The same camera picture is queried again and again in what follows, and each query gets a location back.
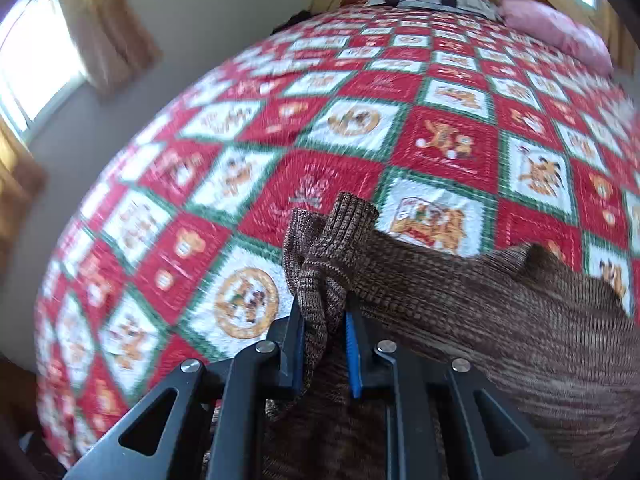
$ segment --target black metal bracket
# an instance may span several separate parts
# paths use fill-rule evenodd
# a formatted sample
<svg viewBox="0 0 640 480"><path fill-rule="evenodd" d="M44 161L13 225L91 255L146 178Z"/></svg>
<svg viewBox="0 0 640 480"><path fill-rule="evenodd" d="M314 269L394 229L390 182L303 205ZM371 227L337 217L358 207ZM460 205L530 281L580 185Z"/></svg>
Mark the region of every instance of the black metal bracket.
<svg viewBox="0 0 640 480"><path fill-rule="evenodd" d="M353 396L386 404L387 480L575 480L577 472L467 359L425 359L385 336L347 298ZM297 300L265 340L234 359L188 359L153 388L73 466L66 480L196 480L222 399L207 480L262 473L265 399L302 389L304 322ZM444 450L444 459L438 452ZM640 436L610 480L638 480Z"/></svg>
<svg viewBox="0 0 640 480"><path fill-rule="evenodd" d="M294 300L265 340L205 366L182 362L67 473L67 480L195 480L202 474L216 401L222 408L207 480L253 480L262 472L265 399L302 388L304 320Z"/></svg>
<svg viewBox="0 0 640 480"><path fill-rule="evenodd" d="M386 402L387 480L579 478L465 358L443 364L385 337L350 295L347 351L353 396ZM436 425L445 459L436 442Z"/></svg>

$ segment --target window frame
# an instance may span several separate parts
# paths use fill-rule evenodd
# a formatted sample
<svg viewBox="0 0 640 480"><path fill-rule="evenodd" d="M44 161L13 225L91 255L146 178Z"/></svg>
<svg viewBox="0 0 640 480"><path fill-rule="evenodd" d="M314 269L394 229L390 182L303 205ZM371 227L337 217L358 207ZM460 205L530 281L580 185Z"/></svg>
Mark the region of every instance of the window frame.
<svg viewBox="0 0 640 480"><path fill-rule="evenodd" d="M24 11L28 6L39 0L18 0L18 2L10 9L4 20L0 23L0 49L4 45L7 36L11 33L14 25L20 20L20 17L24 14ZM60 89L52 95L47 104L37 113L34 119L31 119L26 111L22 108L20 101L15 97L14 92L9 85L4 74L0 70L0 78L4 82L4 85L11 93L20 114L25 121L26 128L21 130L20 127L11 118L11 114L8 112L7 106L2 100L0 100L0 115L5 120L7 125L14 131L14 134L24 144L31 142L43 129L44 125L50 120L56 111L68 100L84 83L86 83L86 77L78 71L73 75L69 81L67 81Z"/></svg>

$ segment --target red and white quilt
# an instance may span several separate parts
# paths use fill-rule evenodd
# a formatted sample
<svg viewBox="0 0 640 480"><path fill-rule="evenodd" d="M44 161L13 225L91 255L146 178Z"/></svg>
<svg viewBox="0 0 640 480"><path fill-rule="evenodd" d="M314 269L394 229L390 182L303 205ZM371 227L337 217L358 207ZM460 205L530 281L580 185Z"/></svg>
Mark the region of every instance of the red and white quilt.
<svg viewBox="0 0 640 480"><path fill-rule="evenodd" d="M484 18L345 7L208 73L101 174L36 305L39 413L72 465L187 357L286 316L293 208L372 200L459 256L535 241L640 300L640 126L611 81Z"/></svg>

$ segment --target pink pillow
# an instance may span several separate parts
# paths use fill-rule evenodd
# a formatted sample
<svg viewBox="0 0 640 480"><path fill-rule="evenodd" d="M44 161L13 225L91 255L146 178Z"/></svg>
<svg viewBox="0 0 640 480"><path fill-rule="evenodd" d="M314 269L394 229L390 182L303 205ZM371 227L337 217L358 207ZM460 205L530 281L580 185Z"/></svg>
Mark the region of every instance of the pink pillow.
<svg viewBox="0 0 640 480"><path fill-rule="evenodd" d="M611 56L602 38L562 12L534 0L503 0L498 13L507 27L574 56L598 74L607 76L613 71Z"/></svg>

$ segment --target metal screw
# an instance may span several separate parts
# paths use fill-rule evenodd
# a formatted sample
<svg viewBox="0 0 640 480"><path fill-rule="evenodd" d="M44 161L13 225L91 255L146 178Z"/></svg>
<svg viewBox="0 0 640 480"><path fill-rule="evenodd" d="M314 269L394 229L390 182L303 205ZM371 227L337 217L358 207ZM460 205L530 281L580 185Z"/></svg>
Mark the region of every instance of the metal screw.
<svg viewBox="0 0 640 480"><path fill-rule="evenodd" d="M391 341L389 339L383 339L382 341L378 341L378 351L383 354L392 354L398 349L398 345L395 341Z"/></svg>
<svg viewBox="0 0 640 480"><path fill-rule="evenodd" d="M186 374L193 374L200 370L200 362L197 359L187 359L186 361L182 361L180 370Z"/></svg>
<svg viewBox="0 0 640 480"><path fill-rule="evenodd" d="M255 344L255 351L260 354L270 354L276 348L276 343L265 339L264 341L258 341Z"/></svg>
<svg viewBox="0 0 640 480"><path fill-rule="evenodd" d="M457 359L453 359L453 361L451 362L451 368L461 374L466 374L469 370L471 370L471 363L465 358L459 357Z"/></svg>

